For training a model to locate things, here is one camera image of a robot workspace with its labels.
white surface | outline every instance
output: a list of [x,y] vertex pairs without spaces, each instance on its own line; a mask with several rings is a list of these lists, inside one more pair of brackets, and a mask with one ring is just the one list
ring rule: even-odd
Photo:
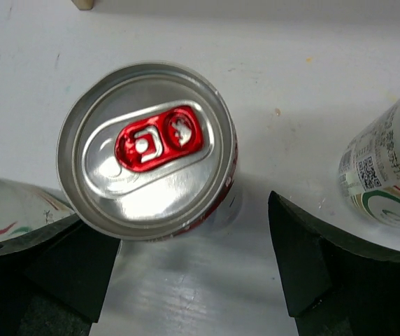
[[224,240],[140,246],[118,261],[93,335],[295,335],[269,239],[272,189],[400,249],[400,230],[360,222],[334,183],[351,138],[400,97],[399,0],[103,0],[91,12],[0,0],[0,176],[57,187],[72,103],[148,59],[192,67],[222,93],[250,203]]

red pull tab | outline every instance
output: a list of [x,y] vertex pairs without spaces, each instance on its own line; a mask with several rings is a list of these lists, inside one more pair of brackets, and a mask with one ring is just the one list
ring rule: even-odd
[[127,125],[115,145],[117,161],[132,172],[148,172],[203,147],[203,134],[190,106],[179,106]]

black foam piece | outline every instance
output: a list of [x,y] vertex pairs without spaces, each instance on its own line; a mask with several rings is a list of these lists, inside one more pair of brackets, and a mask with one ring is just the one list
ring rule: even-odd
[[[280,202],[273,202],[273,198],[276,196],[272,195],[269,203],[271,223],[290,223],[288,210]],[[298,225],[290,225],[288,230],[283,225],[272,225],[271,237],[289,315],[300,316],[334,287],[319,248],[321,237]]]
[[[288,312],[300,336],[400,336],[399,252],[340,234],[274,192],[269,222]],[[346,251],[316,227],[325,227],[338,245],[382,260]]]
[[63,221],[49,240],[0,256],[0,335],[87,335],[99,320],[120,240],[76,215]]
[[97,322],[120,240],[78,225],[23,274],[44,291]]

aluminum can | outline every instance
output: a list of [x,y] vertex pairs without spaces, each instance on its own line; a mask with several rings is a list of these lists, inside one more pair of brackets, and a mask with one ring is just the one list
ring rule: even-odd
[[400,228],[400,100],[349,143],[338,178],[354,209]]
[[[60,190],[0,178],[0,249],[4,249],[3,242],[8,239],[41,229],[72,214],[74,212]],[[45,234],[39,240],[45,240],[48,236]],[[34,242],[18,246],[16,251],[32,244]],[[9,251],[7,248],[0,254]]]
[[124,240],[161,240],[238,213],[237,137],[219,92],[176,64],[118,69],[67,115],[59,182],[78,215]]

metal lid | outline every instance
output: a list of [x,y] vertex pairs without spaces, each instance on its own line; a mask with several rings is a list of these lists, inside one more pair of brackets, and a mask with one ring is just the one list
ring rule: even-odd
[[210,208],[231,170],[234,132],[221,96],[200,75],[133,64],[100,80],[67,115],[59,180],[97,230],[156,239]]

